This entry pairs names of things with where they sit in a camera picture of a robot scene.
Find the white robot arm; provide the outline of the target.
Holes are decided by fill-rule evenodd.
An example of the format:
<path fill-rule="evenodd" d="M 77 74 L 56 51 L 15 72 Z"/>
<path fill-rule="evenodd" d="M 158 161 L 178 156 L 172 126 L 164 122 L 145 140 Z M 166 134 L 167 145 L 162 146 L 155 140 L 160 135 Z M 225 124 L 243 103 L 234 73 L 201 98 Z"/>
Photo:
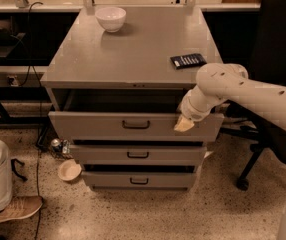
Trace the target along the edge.
<path fill-rule="evenodd" d="M 190 130 L 227 100 L 286 131 L 286 87 L 250 80 L 243 66 L 222 63 L 208 63 L 197 71 L 196 86 L 183 97 L 174 129 Z M 286 204 L 276 240 L 286 240 Z"/>

